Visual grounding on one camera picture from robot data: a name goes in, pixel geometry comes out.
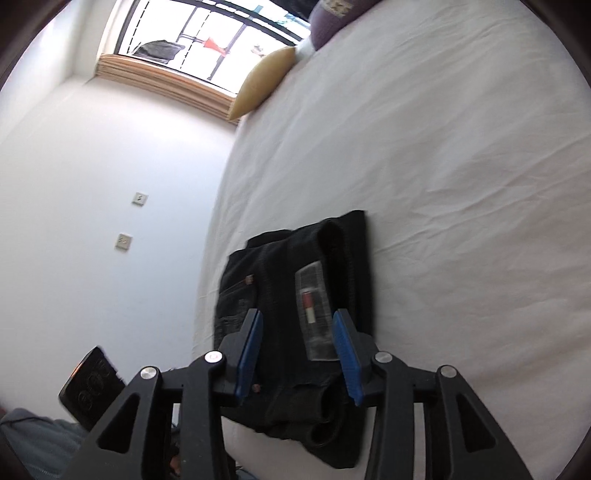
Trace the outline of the grey sleeved forearm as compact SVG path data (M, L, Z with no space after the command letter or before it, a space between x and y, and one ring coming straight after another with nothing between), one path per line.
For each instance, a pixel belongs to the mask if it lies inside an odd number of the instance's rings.
M22 408L2 417L1 434L33 479L59 479L87 436L78 423Z

